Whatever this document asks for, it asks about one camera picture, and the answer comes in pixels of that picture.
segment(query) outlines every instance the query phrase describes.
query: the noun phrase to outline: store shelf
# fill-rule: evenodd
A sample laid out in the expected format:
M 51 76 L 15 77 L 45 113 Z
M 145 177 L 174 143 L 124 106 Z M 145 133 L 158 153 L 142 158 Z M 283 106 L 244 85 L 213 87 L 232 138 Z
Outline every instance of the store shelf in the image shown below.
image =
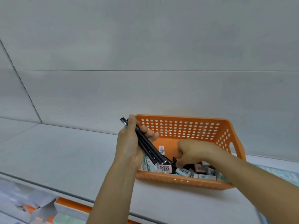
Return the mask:
M 0 177 L 91 206 L 113 161 L 116 139 L 112 134 L 39 124 L 0 144 Z M 295 162 L 246 158 L 299 169 Z M 188 212 L 176 212 L 178 207 Z M 135 180 L 129 219 L 181 224 L 196 223 L 198 217 L 202 223 L 260 222 L 255 207 L 235 188 L 215 191 Z

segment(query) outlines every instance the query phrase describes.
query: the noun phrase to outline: white wall panel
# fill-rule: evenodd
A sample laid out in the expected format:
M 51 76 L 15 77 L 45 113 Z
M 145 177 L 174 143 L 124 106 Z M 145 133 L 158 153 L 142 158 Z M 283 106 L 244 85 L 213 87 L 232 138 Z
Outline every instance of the white wall panel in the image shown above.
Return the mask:
M 130 113 L 227 118 L 247 154 L 299 160 L 298 72 L 19 74 L 48 124 L 117 133 Z
M 39 122 L 31 101 L 13 70 L 0 70 L 0 118 Z
M 0 119 L 0 143 L 18 135 L 21 132 L 24 132 L 35 125 L 36 123 L 31 122 Z
M 20 70 L 299 70 L 298 0 L 1 0 Z
M 4 52 L 4 50 L 0 44 L 0 70 L 8 70 L 8 69 L 12 70 L 13 67 L 11 66 L 10 61 L 7 58 L 6 53 Z

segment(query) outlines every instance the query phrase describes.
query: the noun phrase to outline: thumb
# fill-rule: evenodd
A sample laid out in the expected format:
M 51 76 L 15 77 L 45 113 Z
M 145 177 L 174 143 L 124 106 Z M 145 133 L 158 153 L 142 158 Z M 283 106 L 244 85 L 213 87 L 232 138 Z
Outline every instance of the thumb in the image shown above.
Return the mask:
M 176 167 L 177 167 L 177 168 L 182 168 L 182 167 L 185 166 L 186 164 L 187 164 L 187 162 L 186 162 L 185 157 L 184 157 L 184 155 L 183 155 L 180 159 L 177 160 L 177 162 L 176 162 Z
M 128 130 L 129 131 L 135 131 L 137 124 L 137 119 L 134 115 L 129 115 L 129 121 L 128 121 Z

